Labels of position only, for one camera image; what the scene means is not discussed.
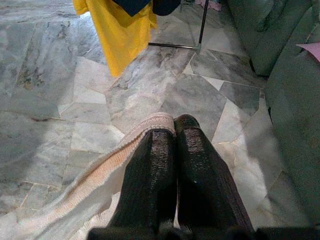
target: cream blanket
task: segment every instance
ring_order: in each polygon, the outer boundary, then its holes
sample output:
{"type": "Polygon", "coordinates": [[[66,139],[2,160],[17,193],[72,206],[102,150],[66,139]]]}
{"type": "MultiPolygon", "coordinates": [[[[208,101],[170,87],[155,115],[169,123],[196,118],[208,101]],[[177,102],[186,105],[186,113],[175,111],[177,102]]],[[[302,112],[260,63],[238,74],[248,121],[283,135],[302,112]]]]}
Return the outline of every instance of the cream blanket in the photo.
{"type": "Polygon", "coordinates": [[[147,117],[34,217],[20,222],[14,213],[2,217],[0,239],[85,240],[91,228],[105,227],[117,206],[126,166],[146,132],[152,129],[175,134],[174,120],[162,112],[147,117]]]}

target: green leather couch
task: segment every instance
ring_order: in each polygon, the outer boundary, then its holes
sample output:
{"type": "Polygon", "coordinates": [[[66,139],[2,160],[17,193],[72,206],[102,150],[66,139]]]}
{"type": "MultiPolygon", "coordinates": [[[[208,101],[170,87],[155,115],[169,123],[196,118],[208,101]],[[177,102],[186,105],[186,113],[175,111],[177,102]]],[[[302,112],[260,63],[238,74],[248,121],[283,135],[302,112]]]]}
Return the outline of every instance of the green leather couch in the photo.
{"type": "Polygon", "coordinates": [[[227,0],[252,65],[269,75],[270,117],[310,223],[320,223],[320,0],[227,0]]]}
{"type": "Polygon", "coordinates": [[[281,52],[265,89],[285,163],[312,223],[320,223],[320,62],[296,44],[320,42],[310,7],[281,52]]]}
{"type": "Polygon", "coordinates": [[[227,0],[255,73],[269,76],[312,0],[227,0]]]}

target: black metal stand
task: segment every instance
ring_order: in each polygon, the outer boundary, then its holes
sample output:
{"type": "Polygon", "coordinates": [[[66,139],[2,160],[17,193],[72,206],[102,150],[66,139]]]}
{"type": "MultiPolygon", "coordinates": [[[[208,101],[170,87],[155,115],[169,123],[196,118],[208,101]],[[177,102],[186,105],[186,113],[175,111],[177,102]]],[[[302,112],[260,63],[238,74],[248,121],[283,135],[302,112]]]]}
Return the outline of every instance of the black metal stand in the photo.
{"type": "Polygon", "coordinates": [[[204,35],[208,4],[209,4],[209,0],[205,0],[204,12],[203,12],[202,24],[201,24],[201,30],[200,30],[200,36],[199,36],[198,44],[196,46],[165,44],[165,43],[156,43],[156,42],[149,42],[149,46],[160,46],[160,47],[170,47],[170,48],[180,48],[180,49],[191,49],[191,50],[195,50],[197,52],[200,52],[201,43],[202,43],[202,37],[204,35]]]}

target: yellow cloth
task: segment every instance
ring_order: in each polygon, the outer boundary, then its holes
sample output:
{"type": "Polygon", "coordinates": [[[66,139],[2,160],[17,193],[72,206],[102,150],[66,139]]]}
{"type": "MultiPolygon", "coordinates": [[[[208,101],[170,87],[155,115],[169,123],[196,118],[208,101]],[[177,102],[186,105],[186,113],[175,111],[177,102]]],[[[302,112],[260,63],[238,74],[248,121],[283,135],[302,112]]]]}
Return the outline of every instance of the yellow cloth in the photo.
{"type": "Polygon", "coordinates": [[[76,14],[91,13],[110,72],[119,76],[147,47],[156,15],[149,3],[131,17],[112,0],[72,0],[76,14]]]}

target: dark navy cloth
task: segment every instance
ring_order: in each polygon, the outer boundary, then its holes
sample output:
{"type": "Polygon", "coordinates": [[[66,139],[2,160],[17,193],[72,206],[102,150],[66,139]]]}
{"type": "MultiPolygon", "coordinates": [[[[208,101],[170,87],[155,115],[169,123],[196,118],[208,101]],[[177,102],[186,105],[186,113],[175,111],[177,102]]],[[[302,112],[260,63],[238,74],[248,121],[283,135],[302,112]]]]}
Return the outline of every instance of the dark navy cloth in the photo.
{"type": "MultiPolygon", "coordinates": [[[[140,12],[151,0],[113,0],[122,7],[131,17],[140,12]]],[[[159,16],[171,14],[181,0],[153,0],[152,11],[159,16]]]]}

